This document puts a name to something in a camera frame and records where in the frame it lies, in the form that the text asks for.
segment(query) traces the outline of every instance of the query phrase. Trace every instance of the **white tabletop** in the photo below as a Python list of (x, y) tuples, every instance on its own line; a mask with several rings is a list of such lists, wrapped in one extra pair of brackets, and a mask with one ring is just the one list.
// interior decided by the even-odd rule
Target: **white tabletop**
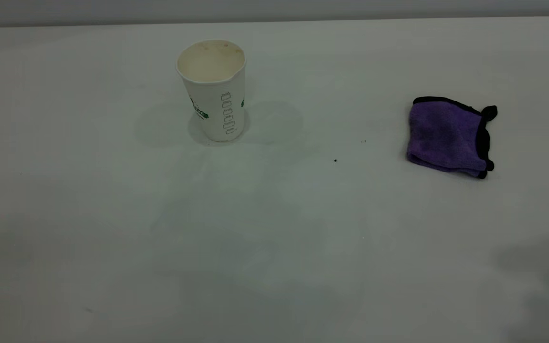
[[(220, 37), (248, 56), (229, 144), (174, 71)], [(405, 160), (427, 95), (497, 105), (486, 180)], [(1, 343), (523, 339), (549, 342), (549, 18), (0, 29)]]

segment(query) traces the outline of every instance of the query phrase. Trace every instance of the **white paper cup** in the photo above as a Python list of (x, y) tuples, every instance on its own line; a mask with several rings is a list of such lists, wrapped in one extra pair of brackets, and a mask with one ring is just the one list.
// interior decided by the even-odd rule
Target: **white paper cup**
[(213, 141), (231, 141), (243, 132), (245, 65), (243, 50), (226, 40), (199, 41), (177, 58), (177, 72)]

